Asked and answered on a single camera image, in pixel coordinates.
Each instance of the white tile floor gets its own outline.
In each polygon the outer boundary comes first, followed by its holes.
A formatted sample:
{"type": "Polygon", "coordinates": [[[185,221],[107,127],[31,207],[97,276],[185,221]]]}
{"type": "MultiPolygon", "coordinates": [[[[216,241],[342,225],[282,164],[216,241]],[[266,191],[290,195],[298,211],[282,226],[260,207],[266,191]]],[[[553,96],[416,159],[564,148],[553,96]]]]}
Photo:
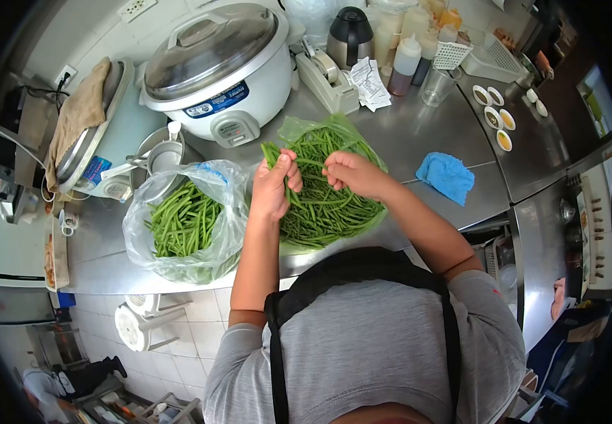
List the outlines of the white tile floor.
{"type": "Polygon", "coordinates": [[[202,399],[207,374],[214,364],[221,336],[228,327],[231,289],[181,293],[191,301],[186,315],[154,330],[153,343],[178,336],[154,352],[132,352],[115,328],[115,309],[124,296],[76,294],[71,308],[73,326],[80,329],[91,361],[118,356],[127,369],[125,386],[132,393],[155,401],[171,391],[181,400],[202,399]]]}

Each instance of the black apron strap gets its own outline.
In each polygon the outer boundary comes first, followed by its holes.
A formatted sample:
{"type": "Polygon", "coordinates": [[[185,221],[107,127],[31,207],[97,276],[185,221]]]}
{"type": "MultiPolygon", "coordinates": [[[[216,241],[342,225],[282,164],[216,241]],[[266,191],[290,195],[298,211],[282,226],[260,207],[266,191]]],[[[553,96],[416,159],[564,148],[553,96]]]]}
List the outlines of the black apron strap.
{"type": "Polygon", "coordinates": [[[277,424],[289,423],[289,403],[279,329],[291,317],[309,306],[335,285],[383,279],[415,288],[424,288],[441,297],[447,351],[447,376],[452,400],[452,423],[461,385],[461,345],[456,314],[450,303],[447,282],[441,276],[415,267],[403,252],[384,248],[358,248],[332,255],[304,272],[289,290],[269,294],[264,311],[271,330],[271,384],[277,424]]]}

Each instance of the pile of green beans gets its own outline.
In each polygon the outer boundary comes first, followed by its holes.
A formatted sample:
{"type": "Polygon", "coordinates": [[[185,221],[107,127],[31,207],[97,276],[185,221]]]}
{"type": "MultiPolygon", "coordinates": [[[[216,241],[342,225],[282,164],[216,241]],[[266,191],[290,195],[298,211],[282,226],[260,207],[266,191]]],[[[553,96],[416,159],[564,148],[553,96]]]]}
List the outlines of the pile of green beans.
{"type": "Polygon", "coordinates": [[[144,223],[155,238],[155,257],[187,257],[207,248],[223,205],[186,182],[159,205],[149,204],[144,223]]]}
{"type": "MultiPolygon", "coordinates": [[[[346,142],[327,127],[309,131],[285,146],[293,150],[301,171],[303,189],[295,193],[287,187],[285,196],[292,204],[280,221],[282,242],[307,248],[323,248],[340,238],[367,231],[383,210],[380,203],[362,198],[349,188],[335,191],[327,183],[322,169],[327,157],[336,150],[358,151],[378,165],[378,159],[364,140],[346,142]]],[[[261,144],[268,167],[275,165],[279,148],[272,142],[261,144]]]]}

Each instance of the plastic cup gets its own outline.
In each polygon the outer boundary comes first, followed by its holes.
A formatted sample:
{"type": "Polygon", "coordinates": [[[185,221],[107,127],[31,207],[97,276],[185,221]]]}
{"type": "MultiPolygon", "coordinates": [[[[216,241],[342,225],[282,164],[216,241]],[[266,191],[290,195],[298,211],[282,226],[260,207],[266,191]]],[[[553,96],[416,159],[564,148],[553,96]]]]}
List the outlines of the plastic cup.
{"type": "Polygon", "coordinates": [[[461,76],[462,72],[458,67],[453,70],[436,69],[435,62],[431,63],[429,73],[421,85],[421,100],[426,106],[440,106],[461,76]]]}

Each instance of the hand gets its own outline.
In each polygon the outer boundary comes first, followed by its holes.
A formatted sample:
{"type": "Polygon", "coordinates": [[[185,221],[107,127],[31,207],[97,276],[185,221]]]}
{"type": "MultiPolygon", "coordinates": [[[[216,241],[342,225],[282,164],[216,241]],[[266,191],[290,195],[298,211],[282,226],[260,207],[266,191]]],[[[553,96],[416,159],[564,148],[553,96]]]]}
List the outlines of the hand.
{"type": "Polygon", "coordinates": [[[285,176],[289,177],[287,187],[297,193],[304,186],[301,172],[293,161],[296,159],[296,153],[287,148],[281,148],[280,153],[272,170],[268,169],[266,159],[263,159],[254,173],[250,216],[280,220],[290,207],[290,202],[285,197],[285,176]]]}
{"type": "Polygon", "coordinates": [[[65,409],[66,411],[71,411],[71,412],[77,411],[77,406],[73,405],[67,400],[59,399],[58,405],[61,407],[61,409],[65,409]]]}
{"type": "Polygon", "coordinates": [[[350,187],[351,191],[364,198],[381,200],[382,195],[393,185],[393,180],[386,172],[356,153],[333,152],[325,160],[327,182],[334,190],[350,187]]]}

